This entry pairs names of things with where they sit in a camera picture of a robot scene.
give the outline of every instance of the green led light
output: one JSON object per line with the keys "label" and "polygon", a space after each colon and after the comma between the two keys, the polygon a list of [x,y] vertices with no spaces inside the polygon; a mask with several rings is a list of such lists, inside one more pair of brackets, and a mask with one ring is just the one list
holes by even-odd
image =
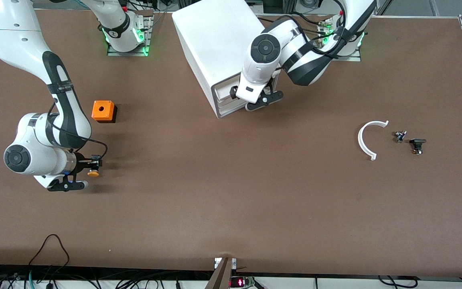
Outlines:
{"label": "green led light", "polygon": [[365,37],[365,33],[361,34],[359,37],[358,47],[361,46],[361,41],[363,41],[363,37]]}
{"label": "green led light", "polygon": [[136,40],[138,42],[142,42],[144,40],[144,33],[142,31],[138,31],[136,29],[133,28],[133,33],[136,37]]}
{"label": "green led light", "polygon": [[106,40],[106,43],[109,43],[110,40],[108,40],[108,35],[106,35],[106,32],[105,32],[105,31],[103,31],[103,34],[104,34],[104,38],[105,38],[105,40]]}

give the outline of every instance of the black cable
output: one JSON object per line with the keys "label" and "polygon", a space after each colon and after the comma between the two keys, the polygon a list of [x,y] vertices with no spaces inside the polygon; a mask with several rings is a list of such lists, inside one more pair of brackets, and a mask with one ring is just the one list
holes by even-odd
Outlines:
{"label": "black cable", "polygon": [[265,289],[265,287],[263,287],[263,285],[258,283],[258,281],[256,281],[256,279],[254,277],[252,277],[252,278],[253,278],[254,287],[256,287],[257,289]]}
{"label": "black cable", "polygon": [[135,9],[135,11],[138,11],[138,7],[136,7],[136,6],[134,5],[133,2],[129,2],[129,3],[133,6],[133,8]]}
{"label": "black cable", "polygon": [[145,31],[152,30],[152,28],[156,25],[156,23],[158,23],[161,20],[161,18],[163,18],[163,16],[165,16],[165,13],[167,13],[168,8],[169,8],[169,5],[165,5],[165,11],[163,11],[163,13],[160,15],[158,20],[154,20],[154,23],[151,25],[151,27],[146,28],[146,29],[141,29],[141,31],[145,32]]}
{"label": "black cable", "polygon": [[377,278],[379,278],[379,281],[381,281],[381,283],[383,283],[384,285],[393,286],[395,289],[398,289],[399,287],[412,289],[418,286],[418,280],[416,279],[415,279],[414,285],[406,286],[406,285],[400,285],[400,284],[395,283],[395,280],[393,280],[393,278],[390,275],[386,275],[386,276],[390,279],[391,283],[385,282],[385,280],[383,280],[380,275],[377,275]]}
{"label": "black cable", "polygon": [[53,272],[53,274],[51,274],[51,278],[53,278],[53,276],[60,270],[62,269],[63,267],[66,267],[66,265],[69,263],[70,261],[70,256],[69,256],[69,253],[67,252],[67,250],[65,249],[64,245],[62,244],[62,240],[60,239],[60,237],[57,235],[57,234],[49,234],[45,239],[44,239],[44,242],[42,243],[42,246],[40,247],[40,249],[37,251],[37,253],[35,254],[35,256],[33,256],[33,258],[31,258],[31,260],[28,262],[28,266],[31,265],[31,262],[33,262],[33,260],[35,260],[35,258],[40,254],[40,252],[42,251],[42,249],[44,248],[44,245],[46,245],[46,242],[47,240],[49,239],[50,236],[55,236],[57,239],[58,239],[58,242],[60,244],[60,247],[62,247],[62,250],[64,251],[65,253],[65,256],[67,256],[67,261],[61,266],[59,267],[55,272]]}
{"label": "black cable", "polygon": [[53,124],[53,122],[49,119],[49,116],[51,115],[51,112],[53,111],[53,108],[54,108],[54,107],[55,107],[55,103],[53,102],[53,105],[51,106],[51,108],[49,108],[49,111],[47,112],[47,121],[49,122],[49,124],[51,124],[51,126],[54,127],[54,128],[56,128],[57,130],[60,130],[61,132],[64,132],[64,133],[69,134],[69,135],[71,135],[71,136],[77,137],[77,138],[79,138],[79,139],[81,139],[81,140],[84,140],[84,141],[91,141],[91,142],[95,142],[95,143],[98,143],[98,144],[100,144],[100,145],[103,145],[103,146],[104,146],[104,153],[103,153],[101,156],[99,156],[97,159],[95,159],[94,161],[99,161],[99,160],[101,160],[101,159],[106,155],[106,153],[108,152],[108,146],[106,145],[106,143],[104,143],[104,142],[102,142],[102,141],[95,140],[95,139],[91,139],[91,138],[87,138],[87,137],[82,137],[82,136],[79,136],[79,135],[70,133],[70,132],[64,130],[63,128],[59,128],[58,126],[55,126],[55,125]]}
{"label": "black cable", "polygon": [[[283,16],[281,16],[280,18],[290,18],[291,20],[293,20],[293,22],[295,22],[295,24],[297,24],[297,27],[302,31],[302,27],[301,27],[301,25],[299,24],[299,22],[297,22],[297,20],[295,20],[295,18],[293,18],[292,16],[290,16],[290,15],[283,15]],[[303,35],[302,35],[302,38],[304,38],[304,41],[306,41],[306,43],[309,42],[309,41],[308,41],[308,38],[306,37],[306,35],[303,34]],[[325,55],[325,56],[327,56],[327,57],[329,57],[329,58],[332,58],[332,59],[338,59],[337,56],[332,55],[332,54],[330,54],[330,53],[327,53],[327,52],[325,52],[325,51],[321,51],[320,49],[318,49],[318,48],[316,48],[316,47],[313,47],[313,48],[312,48],[312,51],[315,51],[315,52],[318,53],[318,54]]]}
{"label": "black cable", "polygon": [[101,287],[101,284],[99,284],[99,280],[97,279],[97,276],[95,275],[94,270],[92,269],[92,267],[90,267],[90,271],[91,271],[92,274],[94,275],[95,281],[97,282],[97,286],[99,287],[99,289],[103,289],[103,288]]}
{"label": "black cable", "polygon": [[62,274],[62,275],[63,275],[63,276],[68,276],[68,277],[70,277],[70,278],[73,279],[73,280],[89,282],[89,283],[90,283],[92,286],[94,286],[96,289],[99,289],[99,287],[97,287],[97,285],[95,285],[92,281],[88,280],[87,278],[84,278],[83,276],[75,275],[75,274]]}
{"label": "black cable", "polygon": [[304,19],[304,20],[305,20],[306,22],[308,22],[308,23],[318,25],[318,22],[313,21],[313,20],[309,20],[309,19],[308,19],[306,16],[304,16],[304,14],[302,14],[302,13],[298,13],[297,11],[293,11],[292,14],[299,15],[302,19]]}
{"label": "black cable", "polygon": [[131,5],[135,4],[135,5],[138,5],[139,7],[143,7],[143,8],[152,8],[152,9],[156,9],[158,11],[160,11],[158,8],[154,8],[152,6],[147,6],[147,5],[142,5],[142,4],[138,4],[138,3],[133,3],[131,2],[130,0],[125,0],[126,2],[130,3]]}
{"label": "black cable", "polygon": [[46,271],[46,274],[44,274],[44,276],[42,276],[42,279],[40,280],[37,280],[36,283],[39,284],[41,283],[42,281],[44,281],[46,279],[46,275],[49,273],[49,270],[53,267],[53,265],[49,265],[49,267],[47,267],[47,271]]}

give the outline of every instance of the yellow button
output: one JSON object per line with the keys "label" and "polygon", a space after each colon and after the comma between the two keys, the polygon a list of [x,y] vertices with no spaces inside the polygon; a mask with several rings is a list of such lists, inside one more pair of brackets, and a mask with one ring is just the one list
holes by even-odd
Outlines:
{"label": "yellow button", "polygon": [[99,176],[99,172],[97,170],[90,170],[87,175],[89,176]]}

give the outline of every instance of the metal base plate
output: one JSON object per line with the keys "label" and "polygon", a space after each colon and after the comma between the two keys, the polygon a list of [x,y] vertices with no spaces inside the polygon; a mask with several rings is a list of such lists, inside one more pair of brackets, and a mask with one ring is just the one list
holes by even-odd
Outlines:
{"label": "metal base plate", "polygon": [[149,17],[143,17],[139,15],[143,22],[139,23],[139,27],[137,29],[144,28],[145,31],[143,32],[144,41],[136,46],[135,49],[128,52],[119,52],[113,49],[110,45],[108,45],[108,50],[106,51],[106,55],[108,56],[149,56],[149,46],[151,45],[151,36],[152,36],[152,26],[154,23],[154,14]]}

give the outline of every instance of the white box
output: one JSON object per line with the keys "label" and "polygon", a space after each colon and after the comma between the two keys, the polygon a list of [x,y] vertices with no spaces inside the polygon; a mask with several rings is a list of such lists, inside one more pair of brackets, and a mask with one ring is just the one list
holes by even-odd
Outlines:
{"label": "white box", "polygon": [[251,41],[264,29],[245,0],[202,0],[172,14],[185,57],[218,118],[243,108],[238,85]]}

